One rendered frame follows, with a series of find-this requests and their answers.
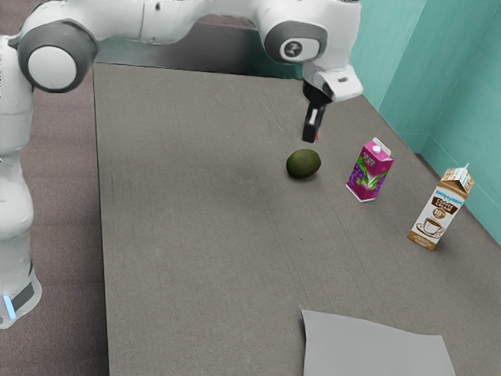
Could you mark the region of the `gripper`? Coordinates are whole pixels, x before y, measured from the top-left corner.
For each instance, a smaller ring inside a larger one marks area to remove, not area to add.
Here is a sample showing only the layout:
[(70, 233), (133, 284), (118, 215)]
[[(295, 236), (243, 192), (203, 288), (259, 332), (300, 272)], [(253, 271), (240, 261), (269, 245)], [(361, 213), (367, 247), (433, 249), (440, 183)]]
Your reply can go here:
[(329, 103), (329, 96), (307, 81), (303, 81), (302, 90), (310, 104), (305, 116), (301, 139), (307, 143), (315, 143), (319, 138), (319, 129), (326, 111), (326, 105)]

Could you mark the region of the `green avocado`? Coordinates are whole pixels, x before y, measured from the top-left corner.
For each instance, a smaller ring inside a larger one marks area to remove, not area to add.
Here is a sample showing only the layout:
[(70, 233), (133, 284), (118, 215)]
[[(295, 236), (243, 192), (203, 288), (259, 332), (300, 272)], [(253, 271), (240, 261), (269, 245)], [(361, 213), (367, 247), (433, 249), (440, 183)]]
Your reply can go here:
[(321, 158), (316, 151), (300, 149), (287, 158), (286, 170), (293, 179), (307, 179), (320, 169), (321, 164)]

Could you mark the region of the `purple grape juice carton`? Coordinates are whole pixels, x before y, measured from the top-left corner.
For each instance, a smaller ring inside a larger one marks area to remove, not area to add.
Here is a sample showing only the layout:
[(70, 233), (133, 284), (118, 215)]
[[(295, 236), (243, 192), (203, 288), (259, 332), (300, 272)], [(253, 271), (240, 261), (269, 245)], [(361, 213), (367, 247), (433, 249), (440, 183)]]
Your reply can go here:
[(391, 150), (374, 137), (363, 145), (346, 187), (359, 202), (373, 201), (393, 163)]

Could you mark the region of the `brown coffee cream carton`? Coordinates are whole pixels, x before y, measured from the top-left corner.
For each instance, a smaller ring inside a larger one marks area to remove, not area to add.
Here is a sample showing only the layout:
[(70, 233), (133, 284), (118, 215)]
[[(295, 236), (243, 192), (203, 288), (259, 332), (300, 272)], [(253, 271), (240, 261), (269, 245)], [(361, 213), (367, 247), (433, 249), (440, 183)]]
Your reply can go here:
[(432, 251), (467, 199), (474, 180), (465, 167), (449, 168), (435, 187), (407, 238)]

